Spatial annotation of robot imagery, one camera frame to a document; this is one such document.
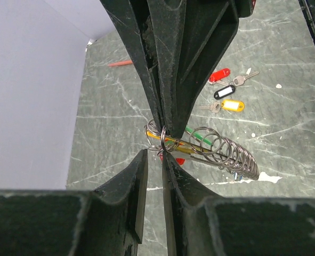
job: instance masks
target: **red pencil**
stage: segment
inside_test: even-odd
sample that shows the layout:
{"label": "red pencil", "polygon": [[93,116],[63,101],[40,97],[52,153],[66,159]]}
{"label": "red pencil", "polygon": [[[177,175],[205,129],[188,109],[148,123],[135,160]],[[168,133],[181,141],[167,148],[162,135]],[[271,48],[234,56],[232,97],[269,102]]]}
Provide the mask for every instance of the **red pencil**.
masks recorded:
{"label": "red pencil", "polygon": [[108,64],[109,67],[119,67],[132,64],[132,60],[124,60],[120,62],[110,63]]}

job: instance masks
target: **black key tag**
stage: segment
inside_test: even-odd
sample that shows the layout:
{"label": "black key tag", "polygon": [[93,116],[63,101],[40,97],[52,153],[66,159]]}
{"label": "black key tag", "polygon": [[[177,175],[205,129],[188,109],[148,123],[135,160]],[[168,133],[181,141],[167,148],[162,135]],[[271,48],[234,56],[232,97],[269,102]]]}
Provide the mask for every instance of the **black key tag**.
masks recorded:
{"label": "black key tag", "polygon": [[236,87],[230,84],[229,86],[226,86],[223,89],[217,90],[214,93],[214,98],[216,100],[221,100],[222,98],[225,98],[226,96],[233,94],[235,91],[236,91]]}

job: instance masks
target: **key tag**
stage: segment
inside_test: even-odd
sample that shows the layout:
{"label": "key tag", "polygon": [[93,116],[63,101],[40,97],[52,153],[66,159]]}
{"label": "key tag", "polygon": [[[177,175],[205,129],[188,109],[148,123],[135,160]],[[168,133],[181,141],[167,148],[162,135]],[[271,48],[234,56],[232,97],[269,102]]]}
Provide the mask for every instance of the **key tag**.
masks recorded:
{"label": "key tag", "polygon": [[223,100],[221,103],[221,108],[230,111],[241,112],[244,110],[245,104],[238,100]]}
{"label": "key tag", "polygon": [[228,77],[230,74],[231,74],[231,70],[229,68],[221,69],[221,70],[219,70],[217,72],[212,73],[211,76],[208,79],[208,82],[210,84],[213,84],[216,81],[219,81],[219,80],[221,80],[221,79],[223,79],[225,77]]}
{"label": "key tag", "polygon": [[229,86],[224,87],[223,89],[217,90],[214,93],[214,98],[216,100],[221,100],[222,98],[225,98],[233,93],[235,93],[236,91],[236,87],[232,84],[230,84]]}

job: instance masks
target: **white paint spot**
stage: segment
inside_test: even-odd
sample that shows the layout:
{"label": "white paint spot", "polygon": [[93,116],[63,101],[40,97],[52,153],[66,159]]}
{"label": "white paint spot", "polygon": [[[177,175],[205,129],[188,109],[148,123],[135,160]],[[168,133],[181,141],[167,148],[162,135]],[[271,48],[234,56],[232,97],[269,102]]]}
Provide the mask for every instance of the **white paint spot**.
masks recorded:
{"label": "white paint spot", "polygon": [[159,189],[163,189],[163,188],[159,188],[159,187],[155,187],[155,188],[147,188],[147,191],[159,190]]}
{"label": "white paint spot", "polygon": [[[266,172],[261,172],[259,175],[259,179],[257,181],[268,181],[276,184],[278,180],[282,179],[279,176],[268,176]],[[208,183],[204,185],[225,185],[225,184],[234,184],[234,183],[251,183],[255,180],[239,180],[239,181],[227,181],[227,182],[217,182],[217,183]]]}

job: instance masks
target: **red key tag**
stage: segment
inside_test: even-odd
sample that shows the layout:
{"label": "red key tag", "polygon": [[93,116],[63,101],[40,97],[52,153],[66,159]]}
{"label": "red key tag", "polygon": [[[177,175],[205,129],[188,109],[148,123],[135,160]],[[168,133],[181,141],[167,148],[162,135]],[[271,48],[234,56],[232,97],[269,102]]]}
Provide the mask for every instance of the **red key tag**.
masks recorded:
{"label": "red key tag", "polygon": [[219,70],[218,72],[212,73],[208,81],[210,83],[215,83],[216,81],[219,81],[225,77],[228,77],[230,74],[231,74],[230,69],[224,68],[224,69]]}

